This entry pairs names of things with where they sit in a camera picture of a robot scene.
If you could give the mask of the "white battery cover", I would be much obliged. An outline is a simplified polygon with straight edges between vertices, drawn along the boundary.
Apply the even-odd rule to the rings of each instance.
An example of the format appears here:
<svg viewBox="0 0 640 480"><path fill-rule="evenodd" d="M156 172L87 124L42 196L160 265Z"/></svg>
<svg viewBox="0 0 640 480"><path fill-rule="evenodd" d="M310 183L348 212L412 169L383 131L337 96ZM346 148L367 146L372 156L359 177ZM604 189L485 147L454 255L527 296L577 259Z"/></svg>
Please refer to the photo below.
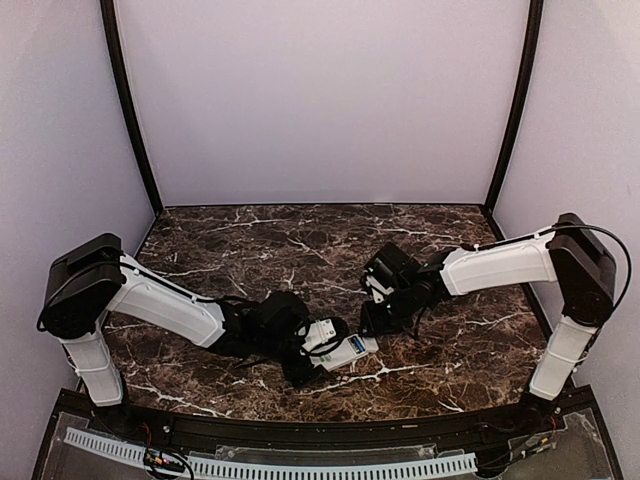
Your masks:
<svg viewBox="0 0 640 480"><path fill-rule="evenodd" d="M377 343L375 338L363 337L362 341L363 341L363 344L364 344L367 352L374 353L374 352L377 352L379 350L379 345L378 345L378 343Z"/></svg>

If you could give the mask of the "blue AAA battery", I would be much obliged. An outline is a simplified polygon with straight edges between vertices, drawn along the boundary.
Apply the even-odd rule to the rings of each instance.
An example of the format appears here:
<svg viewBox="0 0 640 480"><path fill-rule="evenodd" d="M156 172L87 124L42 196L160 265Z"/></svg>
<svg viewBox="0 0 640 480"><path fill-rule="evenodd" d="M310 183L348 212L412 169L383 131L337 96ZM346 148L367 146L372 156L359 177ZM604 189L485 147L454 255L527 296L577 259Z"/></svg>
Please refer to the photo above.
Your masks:
<svg viewBox="0 0 640 480"><path fill-rule="evenodd" d="M362 343L362 341L357 337L357 336L352 336L349 338L349 342L352 346L352 348L354 349L354 351L357 354L360 354L362 352L366 351L366 347L364 346L364 344Z"/></svg>

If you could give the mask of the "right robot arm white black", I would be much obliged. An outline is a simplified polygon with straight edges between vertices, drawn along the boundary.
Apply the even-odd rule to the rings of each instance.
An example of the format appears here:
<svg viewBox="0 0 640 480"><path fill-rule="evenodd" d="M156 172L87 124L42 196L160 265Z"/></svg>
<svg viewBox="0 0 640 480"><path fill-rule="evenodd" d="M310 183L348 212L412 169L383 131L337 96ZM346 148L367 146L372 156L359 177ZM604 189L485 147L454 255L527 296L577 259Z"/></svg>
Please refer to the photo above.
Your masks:
<svg viewBox="0 0 640 480"><path fill-rule="evenodd" d="M387 243L368 260L360 279L370 298L361 307L359 332L367 337L417 334L422 316L454 297L517 285L531 298L533 284L556 284L563 299L560 319L531 374L527 398L510 413L511 426L530 434L547 420L548 403L559 396L628 293L629 280L616 285L616 261L602 235L629 252L614 233L574 213L526 235L448 247L423 261Z"/></svg>

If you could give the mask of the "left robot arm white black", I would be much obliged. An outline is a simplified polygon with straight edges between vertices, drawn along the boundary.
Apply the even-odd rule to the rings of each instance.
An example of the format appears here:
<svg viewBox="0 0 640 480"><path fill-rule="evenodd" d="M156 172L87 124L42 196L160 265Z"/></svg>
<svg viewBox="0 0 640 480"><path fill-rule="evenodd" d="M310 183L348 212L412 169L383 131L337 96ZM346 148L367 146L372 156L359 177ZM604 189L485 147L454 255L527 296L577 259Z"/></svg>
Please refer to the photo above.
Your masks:
<svg viewBox="0 0 640 480"><path fill-rule="evenodd" d="M105 233L52 263L36 327L64 346L91 400L103 407L103 421L120 436L134 435L141 415L124 400L124 382L101 333L100 321L110 312L220 356L273 360L296 388L324 373L306 344L310 312L295 294L276 291L261 302L203 297L145 269L122 250L118 236Z"/></svg>

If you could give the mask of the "white remote control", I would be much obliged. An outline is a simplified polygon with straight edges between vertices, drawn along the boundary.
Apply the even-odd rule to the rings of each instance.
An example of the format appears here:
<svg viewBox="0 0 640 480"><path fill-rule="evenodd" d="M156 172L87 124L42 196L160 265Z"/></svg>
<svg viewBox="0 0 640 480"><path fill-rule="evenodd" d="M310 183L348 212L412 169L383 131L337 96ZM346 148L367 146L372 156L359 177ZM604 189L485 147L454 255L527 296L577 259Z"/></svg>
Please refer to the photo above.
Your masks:
<svg viewBox="0 0 640 480"><path fill-rule="evenodd" d="M312 357L311 363L314 366L321 366L325 370L331 372L341 367L353 364L358 359L368 354L372 354L367 351L357 354L349 342L349 338L352 336L357 336L362 341L363 337L361 337L360 335L358 334L350 335L340 344L340 346L337 349L333 350L332 352L321 355L319 357Z"/></svg>

